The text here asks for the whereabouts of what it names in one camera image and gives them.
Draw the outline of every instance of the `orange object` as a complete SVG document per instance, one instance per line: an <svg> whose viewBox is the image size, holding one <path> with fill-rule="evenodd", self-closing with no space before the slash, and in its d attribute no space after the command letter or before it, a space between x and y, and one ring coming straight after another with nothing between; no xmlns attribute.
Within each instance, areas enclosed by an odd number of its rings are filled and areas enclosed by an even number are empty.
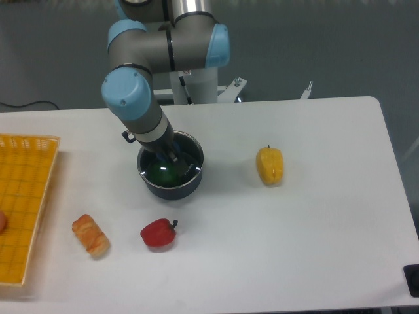
<svg viewBox="0 0 419 314"><path fill-rule="evenodd" d="M0 134L0 285L24 284L60 138Z"/></svg>
<svg viewBox="0 0 419 314"><path fill-rule="evenodd" d="M283 175L283 157L279 149L261 148L256 155L256 167L259 176L265 184L275 184L281 181Z"/></svg>
<svg viewBox="0 0 419 314"><path fill-rule="evenodd" d="M84 214L73 222L73 232L93 257L100 257L111 246L104 232L90 215Z"/></svg>

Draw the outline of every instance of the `bread roll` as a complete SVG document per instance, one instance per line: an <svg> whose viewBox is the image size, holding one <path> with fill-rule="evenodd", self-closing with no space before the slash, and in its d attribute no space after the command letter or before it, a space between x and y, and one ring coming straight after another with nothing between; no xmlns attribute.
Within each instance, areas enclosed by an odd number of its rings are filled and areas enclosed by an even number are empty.
<svg viewBox="0 0 419 314"><path fill-rule="evenodd" d="M106 235L90 215L84 214L73 222L73 232L93 257L100 257L111 246Z"/></svg>

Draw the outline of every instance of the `black pot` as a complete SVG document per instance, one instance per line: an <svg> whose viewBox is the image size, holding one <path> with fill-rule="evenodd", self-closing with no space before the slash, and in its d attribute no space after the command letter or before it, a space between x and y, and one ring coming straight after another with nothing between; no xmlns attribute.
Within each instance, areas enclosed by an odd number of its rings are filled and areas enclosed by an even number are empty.
<svg viewBox="0 0 419 314"><path fill-rule="evenodd" d="M199 172L185 184L175 186L173 188L164 188L159 185L155 185L149 181L144 176L144 171L147 169L149 164L156 158L156 154L145 150L143 147L139 150L137 158L137 167L141 178L145 181L147 188L159 198L164 198L165 200L178 200L188 196L190 193L194 192L202 179L202 166L204 164L204 153L199 142L194 139L189 134L175 131L174 140L179 144L182 152L186 152L191 155L199 165Z"/></svg>

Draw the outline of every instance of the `black object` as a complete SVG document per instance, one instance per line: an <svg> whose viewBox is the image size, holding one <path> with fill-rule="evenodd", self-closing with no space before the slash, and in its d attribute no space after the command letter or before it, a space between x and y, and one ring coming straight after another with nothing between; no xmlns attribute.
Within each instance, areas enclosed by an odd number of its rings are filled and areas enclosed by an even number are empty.
<svg viewBox="0 0 419 314"><path fill-rule="evenodd" d="M8 103L2 103L0 101L0 105L5 106L5 107L9 107L9 108L24 108L24 107L29 107L32 105L36 105L38 103L49 103L50 105L53 105L57 110L60 110L59 106L57 106L56 103L53 103L52 101L49 100L37 100L34 101L32 103L26 103L25 105L9 105Z"/></svg>
<svg viewBox="0 0 419 314"><path fill-rule="evenodd" d="M403 267L403 270L410 295L414 298L419 298L419 265L406 265Z"/></svg>
<svg viewBox="0 0 419 314"><path fill-rule="evenodd" d="M202 165L204 163L204 153L199 142L189 134L175 131L174 141L179 144L182 152L191 155L198 162L198 173L185 184L173 188L164 188L149 181L145 176L145 170L149 164L156 159L156 154L145 150L143 147L139 150L137 158L137 167L139 174L145 181L147 188L159 198L165 200L178 200L194 192L198 188L202 179Z"/></svg>
<svg viewBox="0 0 419 314"><path fill-rule="evenodd" d="M128 132L127 132L127 131L123 132L123 133L122 133L122 136L125 138L125 141L129 142L129 144L131 144L131 143L133 143L133 142L137 141L137 139L136 139L135 137L130 138L130 134L128 134Z"/></svg>

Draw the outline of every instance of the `black cable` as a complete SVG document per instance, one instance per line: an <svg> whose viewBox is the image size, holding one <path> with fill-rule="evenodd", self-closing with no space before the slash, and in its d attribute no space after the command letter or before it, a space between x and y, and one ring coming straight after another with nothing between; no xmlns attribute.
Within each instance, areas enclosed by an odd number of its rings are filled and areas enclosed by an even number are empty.
<svg viewBox="0 0 419 314"><path fill-rule="evenodd" d="M17 106L9 105L8 103L2 103L0 101L0 105L5 106L5 107L9 107L9 108L24 108L24 107L29 107L29 106L32 106L32 105L36 105L37 103L49 103L50 105L53 105L57 110L60 110L59 106L57 106L56 103L53 103L52 101L49 101L49 100L38 100L38 101L34 101L32 103L26 103L25 105L17 105Z"/></svg>
<svg viewBox="0 0 419 314"><path fill-rule="evenodd" d="M181 85L183 87L183 90L185 91L185 95L186 95L186 99L188 101L188 104L193 105L194 103L193 103L193 101L192 101L192 99L189 95L188 88L186 87L185 79L183 77L179 77L179 80L181 81Z"/></svg>

